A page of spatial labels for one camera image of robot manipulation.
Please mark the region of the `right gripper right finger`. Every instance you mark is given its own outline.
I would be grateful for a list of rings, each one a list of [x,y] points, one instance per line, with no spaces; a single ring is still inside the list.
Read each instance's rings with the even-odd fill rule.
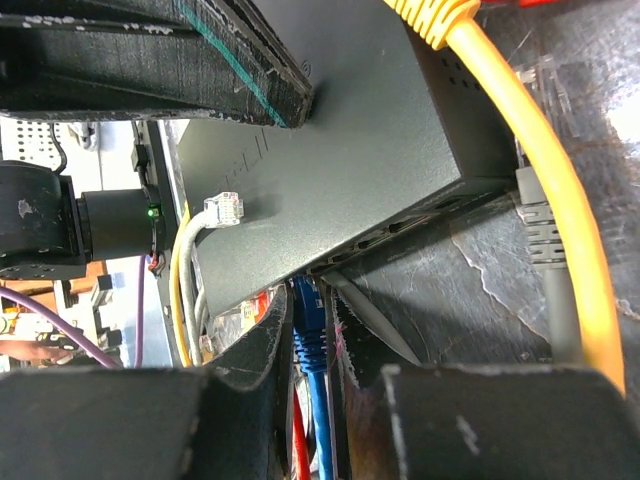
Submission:
[[[635,479],[639,431],[601,374],[552,365],[417,366],[337,293],[332,447],[343,479]]]

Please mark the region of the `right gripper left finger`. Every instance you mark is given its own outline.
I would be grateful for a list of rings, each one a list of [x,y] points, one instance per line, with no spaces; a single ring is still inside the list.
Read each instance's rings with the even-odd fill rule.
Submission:
[[[286,479],[294,299],[195,368],[23,369],[1,378],[5,479]]]

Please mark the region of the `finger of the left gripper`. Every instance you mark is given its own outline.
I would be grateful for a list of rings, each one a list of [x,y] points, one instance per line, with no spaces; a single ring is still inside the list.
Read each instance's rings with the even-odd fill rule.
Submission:
[[[191,1],[5,1],[1,112],[16,119],[217,117]]]
[[[221,119],[299,128],[313,88],[252,1],[191,1],[189,25],[213,50],[205,92]]]

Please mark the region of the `black network switch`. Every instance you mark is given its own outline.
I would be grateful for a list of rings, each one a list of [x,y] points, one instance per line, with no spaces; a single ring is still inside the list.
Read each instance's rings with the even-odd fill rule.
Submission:
[[[315,89],[296,130],[194,120],[177,157],[193,211],[232,191],[234,227],[203,233],[210,311],[320,273],[513,179],[510,131],[450,50],[380,1],[261,1]]]

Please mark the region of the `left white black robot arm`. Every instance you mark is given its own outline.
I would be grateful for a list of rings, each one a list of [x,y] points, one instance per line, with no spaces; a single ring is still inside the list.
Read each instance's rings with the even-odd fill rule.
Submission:
[[[65,174],[1,163],[1,275],[70,279],[90,262],[160,258],[175,234],[152,146],[158,119],[301,127],[312,88],[253,1],[5,1],[1,114],[20,121],[136,121],[141,187],[76,194]]]

